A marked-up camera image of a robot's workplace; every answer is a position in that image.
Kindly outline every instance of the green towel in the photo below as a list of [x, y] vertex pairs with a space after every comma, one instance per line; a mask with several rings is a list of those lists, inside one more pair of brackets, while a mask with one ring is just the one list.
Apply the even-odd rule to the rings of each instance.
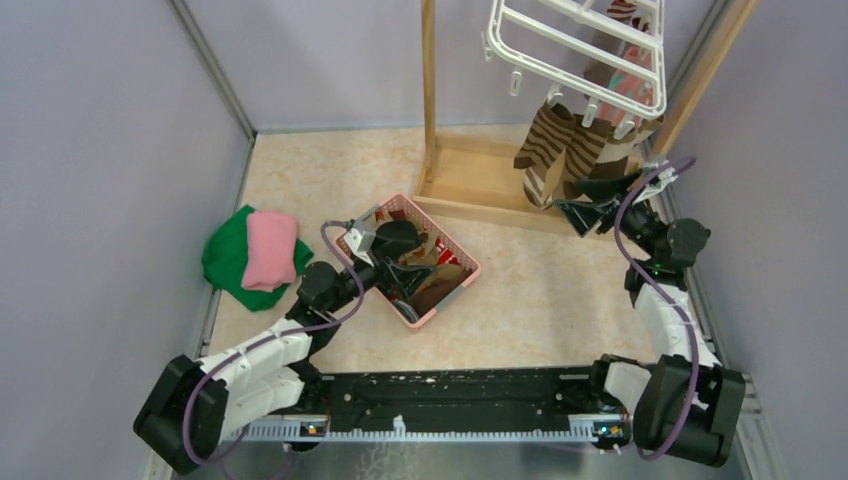
[[[247, 216], [255, 209], [245, 205], [221, 225], [203, 249], [203, 276], [216, 288], [226, 290], [251, 312], [268, 310], [280, 301], [288, 285], [273, 292], [259, 292], [241, 288], [241, 278], [247, 268]], [[294, 247], [294, 268], [303, 275], [313, 253], [305, 243], [297, 240]]]

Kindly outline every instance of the brown striped sock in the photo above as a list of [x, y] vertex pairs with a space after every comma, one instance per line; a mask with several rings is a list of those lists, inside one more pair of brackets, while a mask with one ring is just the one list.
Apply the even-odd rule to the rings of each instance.
[[562, 105], [551, 107], [542, 105], [533, 118], [530, 131], [521, 149], [515, 156], [513, 167], [530, 168], [532, 165], [544, 165], [550, 168], [556, 157], [571, 141], [574, 132], [574, 117]]
[[553, 200], [573, 200], [580, 196], [575, 186], [585, 178], [620, 178], [627, 167], [633, 148], [648, 138], [661, 124], [662, 117], [643, 121], [639, 127], [616, 140], [615, 127], [608, 120], [595, 119], [589, 128], [581, 125], [583, 117], [575, 115], [577, 126], [565, 150], [565, 167], [560, 177], [563, 184]]
[[615, 128], [606, 120], [595, 119], [588, 128], [581, 125], [583, 121], [582, 115], [575, 116], [577, 123], [574, 128], [574, 136], [571, 143], [565, 149], [565, 167], [562, 169], [560, 182], [563, 184], [562, 190], [558, 194], [562, 194], [563, 198], [557, 200], [572, 200], [580, 196], [574, 182], [580, 179], [588, 178], [589, 173], [595, 168], [598, 157], [608, 143], [608, 139], [612, 138]]
[[542, 105], [533, 118], [527, 138], [518, 151], [513, 167], [524, 170], [524, 193], [533, 205], [548, 208], [553, 203], [545, 192], [548, 170], [571, 141], [574, 117], [562, 105]]

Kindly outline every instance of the white plastic hanger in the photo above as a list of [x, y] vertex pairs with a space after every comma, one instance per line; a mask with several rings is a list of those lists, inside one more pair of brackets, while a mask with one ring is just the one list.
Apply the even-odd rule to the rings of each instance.
[[[483, 32], [483, 52], [487, 61], [491, 60], [494, 55], [498, 55], [516, 67], [510, 77], [510, 95], [518, 95], [525, 71], [541, 75], [554, 84], [548, 92], [548, 103], [557, 101], [559, 96], [561, 96], [559, 94], [561, 87], [577, 90], [589, 97], [589, 104], [583, 116], [583, 125], [586, 127], [592, 125], [600, 109], [601, 102], [627, 112], [628, 115], [625, 115], [622, 122], [616, 126], [614, 135], [617, 139], [624, 137], [635, 127], [635, 118], [654, 119], [665, 112], [665, 62], [662, 45], [665, 0], [639, 0], [640, 7], [646, 9], [648, 15], [651, 16], [652, 28], [648, 32], [641, 32], [630, 25], [625, 25], [607, 17], [603, 13], [592, 10], [591, 7], [594, 0], [585, 0], [582, 3], [574, 0], [539, 1], [580, 24], [589, 25], [592, 28], [615, 36], [628, 44], [641, 47], [644, 52], [642, 58], [644, 59], [644, 55], [650, 55], [651, 62], [649, 68], [643, 68], [509, 8], [504, 5], [504, 0], [493, 0], [488, 28]], [[646, 84], [654, 86], [653, 102], [651, 102], [651, 105], [644, 105], [625, 95], [610, 90], [608, 87], [595, 85], [581, 76], [550, 65], [525, 52], [519, 52], [513, 49], [504, 43], [501, 38], [500, 29], [504, 22], [514, 23], [578, 53], [610, 65], [617, 70], [641, 78]]]

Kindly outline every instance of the pink clothing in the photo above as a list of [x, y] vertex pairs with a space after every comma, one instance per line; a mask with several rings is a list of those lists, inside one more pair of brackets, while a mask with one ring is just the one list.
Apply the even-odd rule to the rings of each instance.
[[[640, 59], [639, 56], [641, 54], [641, 48], [630, 47], [624, 53], [624, 59], [630, 63], [639, 65], [640, 67], [651, 68], [651, 55], [646, 53], [645, 58]], [[646, 85], [643, 89], [643, 85], [645, 85], [645, 81], [641, 78], [621, 70], [616, 70], [610, 79], [609, 89], [616, 93], [620, 93], [627, 98], [636, 100], [643, 105], [649, 105], [654, 100], [654, 91], [650, 85]], [[602, 120], [609, 120], [613, 125], [621, 123], [621, 119], [624, 118], [624, 115], [626, 114], [626, 111], [606, 103], [602, 103], [601, 108], [598, 110], [598, 118]], [[636, 123], [634, 128], [638, 128], [642, 119], [634, 117], [633, 121]]]
[[247, 268], [241, 288], [272, 292], [297, 278], [294, 247], [297, 219], [277, 212], [253, 212], [247, 216]]

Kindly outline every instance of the pink towel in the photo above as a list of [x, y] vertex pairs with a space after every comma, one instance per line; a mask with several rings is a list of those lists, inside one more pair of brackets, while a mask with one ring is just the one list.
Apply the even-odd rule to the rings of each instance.
[[272, 292], [297, 278], [294, 247], [297, 219], [277, 212], [253, 212], [247, 216], [247, 268], [241, 288]]

